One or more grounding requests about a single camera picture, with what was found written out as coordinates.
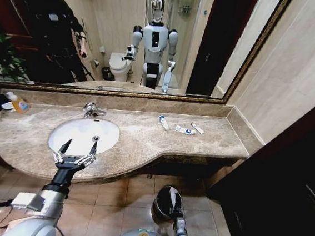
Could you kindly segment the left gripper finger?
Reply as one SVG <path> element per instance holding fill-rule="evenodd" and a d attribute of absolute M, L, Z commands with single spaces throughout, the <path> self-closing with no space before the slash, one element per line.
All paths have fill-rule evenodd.
<path fill-rule="evenodd" d="M 89 151 L 89 154 L 81 157 L 80 159 L 77 160 L 78 165 L 83 165 L 83 166 L 89 166 L 96 160 L 96 151 L 97 151 L 97 144 L 98 142 L 95 141 L 93 144 L 92 148 Z"/>
<path fill-rule="evenodd" d="M 71 142 L 72 140 L 69 139 L 67 142 L 65 142 L 64 145 L 61 146 L 61 148 L 58 151 L 53 152 L 53 158 L 55 163 L 63 163 L 63 155 L 66 153 Z"/>

